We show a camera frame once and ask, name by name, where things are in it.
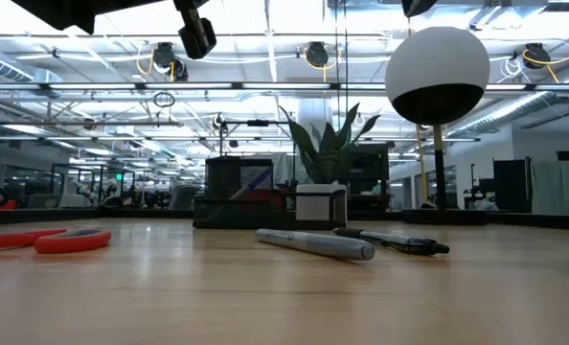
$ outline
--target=white pot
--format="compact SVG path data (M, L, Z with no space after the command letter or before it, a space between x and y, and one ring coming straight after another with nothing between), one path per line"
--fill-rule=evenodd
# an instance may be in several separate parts
M344 221L348 220L347 215L347 195L346 186L339 184L302 184L296 189L297 194L304 193L321 193L333 194L336 191L344 191L344 209L334 210L339 214L344 214ZM297 220L330 220L330 197L329 196L313 196L303 197L297 196L295 209L295 218Z

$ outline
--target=cable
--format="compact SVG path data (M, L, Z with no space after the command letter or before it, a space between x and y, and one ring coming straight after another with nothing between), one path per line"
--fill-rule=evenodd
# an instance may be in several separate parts
M148 71L145 71L142 69L142 66L140 66L140 55L142 54L142 47L144 47L144 42L140 44L140 48L138 49L138 56L135 59L135 65L138 67L138 71L140 71L140 73L147 76L152 72L152 63L153 63L152 60L154 58L154 49L150 51L150 67L148 68Z
M559 61L551 61L551 62L539 61L539 60L535 60L535 59L533 59L533 58L527 57L525 54L526 54L527 52L529 52L529 51L530 51L529 49L526 49L526 50L523 51L523 58L525 58L526 60L531 61L531 62L533 62L533 63L536 63L536 64L541 64L541 65L547 65L547 66L548 66L548 65L554 65L554 64L562 63L562 62L565 62L565 61L569 60L569 57L566 57L566 58L563 58L563 59L561 59L561 60L559 60Z
M335 67L338 64L338 61L342 57L342 50L338 49L338 58L337 60L331 64L331 66L323 66L323 67L315 67L307 60L307 48L304 49L304 61L307 63L308 66L312 67L313 69L322 70L323 71L323 82L327 82L327 70Z

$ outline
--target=black panel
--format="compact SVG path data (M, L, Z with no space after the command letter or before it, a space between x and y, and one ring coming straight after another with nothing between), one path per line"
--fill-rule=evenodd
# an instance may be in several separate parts
M392 101L406 120L421 125L444 125L468 114L483 97L482 87L470 84L433 85L409 91Z
M532 196L527 189L525 160L493 161L495 205L500 210L531 213Z

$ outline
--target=spherical lamp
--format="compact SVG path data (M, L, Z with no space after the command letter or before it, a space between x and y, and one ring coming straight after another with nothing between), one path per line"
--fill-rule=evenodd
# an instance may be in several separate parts
M393 108L420 125L462 118L478 104L488 82L485 46L474 34L451 27L406 38L391 56L385 77Z

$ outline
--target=desk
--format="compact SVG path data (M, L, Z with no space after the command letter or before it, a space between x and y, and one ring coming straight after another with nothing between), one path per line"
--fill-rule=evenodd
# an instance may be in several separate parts
M0 251L0 345L569 344L569 231L388 228L448 244L436 258L379 249L351 263L181 219L14 224L111 229L66 255Z

